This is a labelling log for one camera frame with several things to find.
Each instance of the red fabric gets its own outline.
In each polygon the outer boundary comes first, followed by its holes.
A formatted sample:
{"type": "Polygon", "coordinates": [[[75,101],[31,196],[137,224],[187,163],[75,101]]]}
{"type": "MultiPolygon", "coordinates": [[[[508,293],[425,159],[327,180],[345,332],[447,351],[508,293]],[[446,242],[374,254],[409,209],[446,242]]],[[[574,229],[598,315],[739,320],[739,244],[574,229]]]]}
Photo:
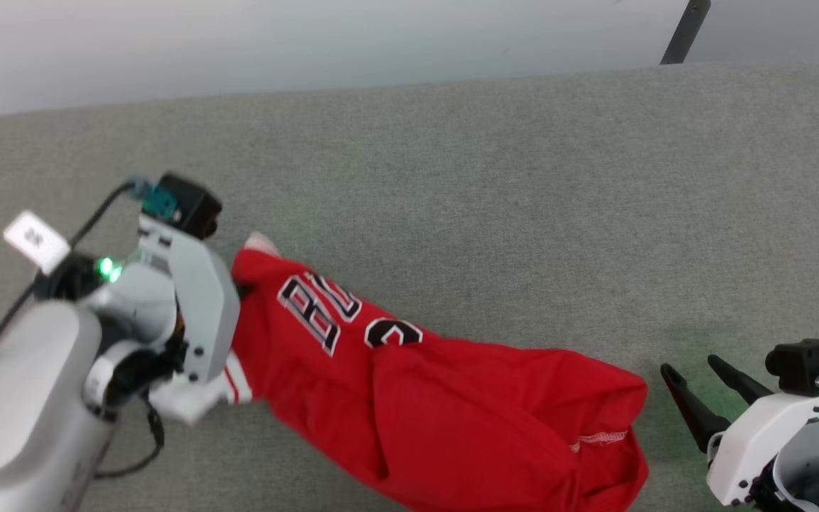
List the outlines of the red fabric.
{"type": "Polygon", "coordinates": [[[373,348],[373,326],[390,325],[376,320],[394,317],[364,301],[351,316],[352,299],[311,272],[238,253],[233,278],[253,291],[233,351],[253,395],[356,479],[420,512],[631,505],[648,473],[631,431],[647,393],[639,377],[578,353],[442,339],[406,323],[405,343],[395,329],[373,348]]]}

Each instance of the robotic arm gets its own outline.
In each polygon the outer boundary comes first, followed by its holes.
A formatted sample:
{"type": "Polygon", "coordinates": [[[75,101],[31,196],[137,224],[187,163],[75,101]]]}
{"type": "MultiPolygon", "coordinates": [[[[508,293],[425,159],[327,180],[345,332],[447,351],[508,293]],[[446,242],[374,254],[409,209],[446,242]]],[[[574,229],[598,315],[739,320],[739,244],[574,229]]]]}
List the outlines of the robotic arm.
{"type": "Polygon", "coordinates": [[[0,512],[77,509],[124,405],[178,373],[222,373],[240,299],[203,243],[220,204],[172,174],[149,192],[165,201],[145,201],[136,252],[71,253],[0,340],[0,512]]]}
{"type": "Polygon", "coordinates": [[[697,447],[707,483],[722,505],[755,503],[763,512],[819,512],[819,340],[777,346],[766,367],[773,393],[717,356],[709,365],[748,409],[737,421],[714,414],[676,370],[660,371],[697,447]]]}

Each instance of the red jersey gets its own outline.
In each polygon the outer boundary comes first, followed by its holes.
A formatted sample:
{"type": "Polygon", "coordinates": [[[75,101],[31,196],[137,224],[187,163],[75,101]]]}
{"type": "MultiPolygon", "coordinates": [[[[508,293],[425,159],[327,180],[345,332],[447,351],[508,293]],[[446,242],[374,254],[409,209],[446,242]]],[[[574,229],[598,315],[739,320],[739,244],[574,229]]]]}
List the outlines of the red jersey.
{"type": "Polygon", "coordinates": [[[227,367],[367,486],[419,512],[623,511],[647,479],[632,373],[563,350],[439,337],[303,265],[241,250],[227,367]]]}

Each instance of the green led light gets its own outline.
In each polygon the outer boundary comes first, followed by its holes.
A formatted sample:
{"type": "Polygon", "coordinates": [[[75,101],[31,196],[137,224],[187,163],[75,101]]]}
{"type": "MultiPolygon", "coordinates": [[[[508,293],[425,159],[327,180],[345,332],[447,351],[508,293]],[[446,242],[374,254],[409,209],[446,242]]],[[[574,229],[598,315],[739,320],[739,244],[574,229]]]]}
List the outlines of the green led light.
{"type": "Polygon", "coordinates": [[[98,266],[98,268],[100,269],[100,273],[103,274],[104,276],[110,275],[113,272],[114,268],[113,260],[111,260],[110,258],[101,259],[100,266],[98,266]]]}

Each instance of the black cable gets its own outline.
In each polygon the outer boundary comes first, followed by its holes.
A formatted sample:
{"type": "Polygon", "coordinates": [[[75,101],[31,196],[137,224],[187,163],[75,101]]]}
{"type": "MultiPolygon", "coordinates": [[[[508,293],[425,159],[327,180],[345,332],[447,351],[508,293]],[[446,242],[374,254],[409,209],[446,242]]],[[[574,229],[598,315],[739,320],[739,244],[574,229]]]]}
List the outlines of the black cable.
{"type": "Polygon", "coordinates": [[[94,480],[120,479],[123,476],[128,476],[128,474],[136,473],[137,471],[145,469],[147,464],[154,462],[157,456],[160,455],[166,443],[166,432],[163,431],[163,419],[160,418],[160,414],[156,411],[154,406],[150,405],[149,400],[146,398],[143,398],[143,400],[145,404],[147,404],[147,424],[150,426],[150,434],[154,437],[154,450],[149,456],[145,457],[144,460],[139,463],[134,464],[134,466],[128,466],[126,469],[117,471],[98,471],[94,474],[94,480]]]}
{"type": "MultiPolygon", "coordinates": [[[[134,182],[127,181],[124,182],[122,185],[116,187],[112,192],[110,192],[110,194],[103,201],[100,207],[94,211],[94,214],[91,215],[90,218],[88,218],[84,226],[82,226],[81,229],[78,230],[77,233],[75,233],[75,236],[72,236],[71,239],[68,240],[68,246],[71,247],[72,249],[75,249],[75,246],[79,242],[81,242],[81,239],[85,237],[91,229],[94,228],[95,224],[97,224],[97,221],[100,221],[100,218],[103,217],[103,214],[105,213],[105,211],[108,210],[108,208],[113,204],[113,202],[115,202],[120,195],[124,194],[124,192],[130,191],[133,188],[134,182]]],[[[36,276],[33,277],[33,282],[27,285],[27,288],[25,288],[21,292],[17,299],[14,300],[14,303],[11,305],[6,314],[4,314],[4,317],[2,317],[2,320],[0,321],[0,336],[2,336],[4,330],[6,330],[6,328],[9,327],[9,324],[14,318],[14,315],[17,314],[21,306],[23,306],[23,304],[27,302],[27,298],[29,298],[30,295],[33,293],[33,286],[36,284],[36,280],[39,278],[40,272],[37,271],[36,276]]]]}

